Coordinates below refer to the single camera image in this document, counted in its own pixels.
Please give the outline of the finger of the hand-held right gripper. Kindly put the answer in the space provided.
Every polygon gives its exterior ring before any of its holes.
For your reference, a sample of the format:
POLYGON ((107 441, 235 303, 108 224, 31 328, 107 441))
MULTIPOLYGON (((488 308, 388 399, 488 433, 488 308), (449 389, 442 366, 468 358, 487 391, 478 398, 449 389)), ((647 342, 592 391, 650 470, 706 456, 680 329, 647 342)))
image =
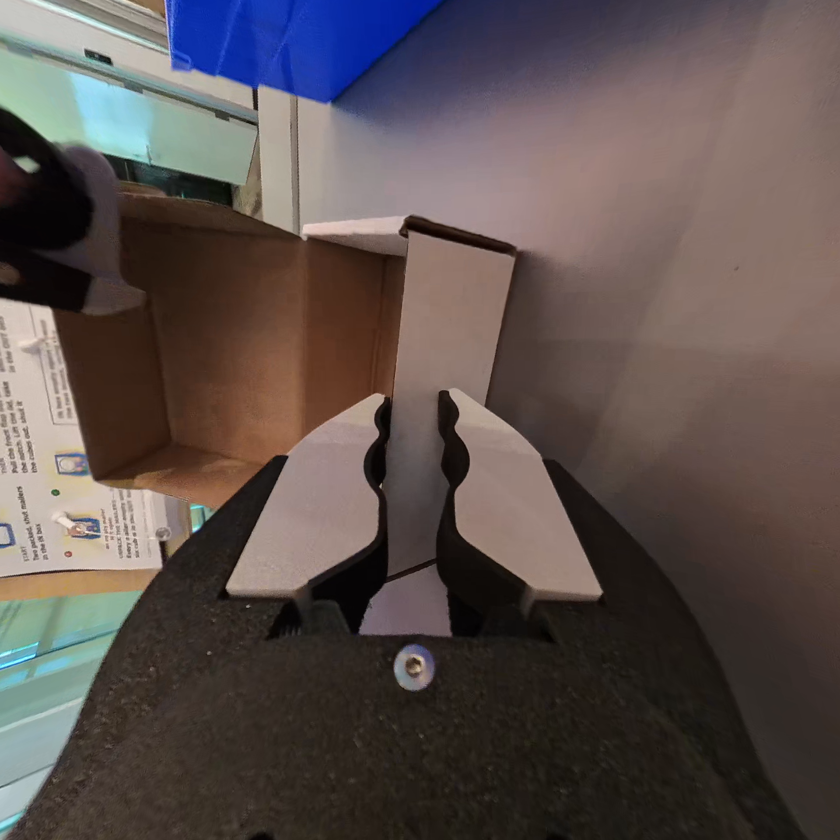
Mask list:
POLYGON ((63 312, 108 316, 143 306, 142 290, 49 259, 1 261, 1 298, 63 312))
POLYGON ((119 279, 119 199, 119 180, 102 154, 48 141, 2 109, 2 246, 119 279))

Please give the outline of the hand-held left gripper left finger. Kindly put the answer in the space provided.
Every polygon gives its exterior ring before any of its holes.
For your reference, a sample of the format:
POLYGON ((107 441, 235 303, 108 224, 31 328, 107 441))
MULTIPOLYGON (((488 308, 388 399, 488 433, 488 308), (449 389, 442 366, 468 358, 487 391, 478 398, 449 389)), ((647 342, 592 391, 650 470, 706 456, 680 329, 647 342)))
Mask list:
POLYGON ((226 593, 299 601, 379 554, 387 563, 391 399, 375 393, 322 423, 284 462, 226 593))

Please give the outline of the printed instruction sheet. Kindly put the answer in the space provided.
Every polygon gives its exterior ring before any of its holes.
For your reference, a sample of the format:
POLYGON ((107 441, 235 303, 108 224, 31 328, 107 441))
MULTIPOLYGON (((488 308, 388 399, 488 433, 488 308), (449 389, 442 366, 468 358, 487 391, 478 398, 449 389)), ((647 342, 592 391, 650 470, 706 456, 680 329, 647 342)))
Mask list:
POLYGON ((151 494, 98 483, 51 310, 1 305, 1 576, 159 570, 151 494))

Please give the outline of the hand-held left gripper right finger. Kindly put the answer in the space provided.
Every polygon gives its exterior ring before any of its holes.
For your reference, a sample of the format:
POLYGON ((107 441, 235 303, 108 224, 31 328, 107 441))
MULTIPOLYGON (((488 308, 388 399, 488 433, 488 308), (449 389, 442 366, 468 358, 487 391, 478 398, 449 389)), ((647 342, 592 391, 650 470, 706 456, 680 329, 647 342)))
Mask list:
POLYGON ((598 602, 602 587, 538 450, 466 393, 438 394, 447 480, 437 572, 464 603, 598 602))

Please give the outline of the white cardboard mailer box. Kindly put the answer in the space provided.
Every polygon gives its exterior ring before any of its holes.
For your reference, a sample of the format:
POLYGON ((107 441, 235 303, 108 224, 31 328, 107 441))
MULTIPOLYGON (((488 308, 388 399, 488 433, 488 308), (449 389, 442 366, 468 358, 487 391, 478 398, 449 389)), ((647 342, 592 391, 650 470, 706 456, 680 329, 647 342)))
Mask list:
POLYGON ((374 393, 392 399, 390 571, 436 553, 438 393, 484 404, 516 249, 418 216, 310 224, 126 195, 122 277, 145 303, 54 320, 95 480, 220 508, 374 393))

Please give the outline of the blue plastic bin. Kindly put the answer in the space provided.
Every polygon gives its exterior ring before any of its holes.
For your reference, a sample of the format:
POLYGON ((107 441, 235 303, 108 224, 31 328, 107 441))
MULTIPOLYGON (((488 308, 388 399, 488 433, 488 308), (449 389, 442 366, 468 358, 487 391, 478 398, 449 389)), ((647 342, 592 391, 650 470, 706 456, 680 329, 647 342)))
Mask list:
POLYGON ((329 103, 440 1, 167 1, 174 70, 329 103))

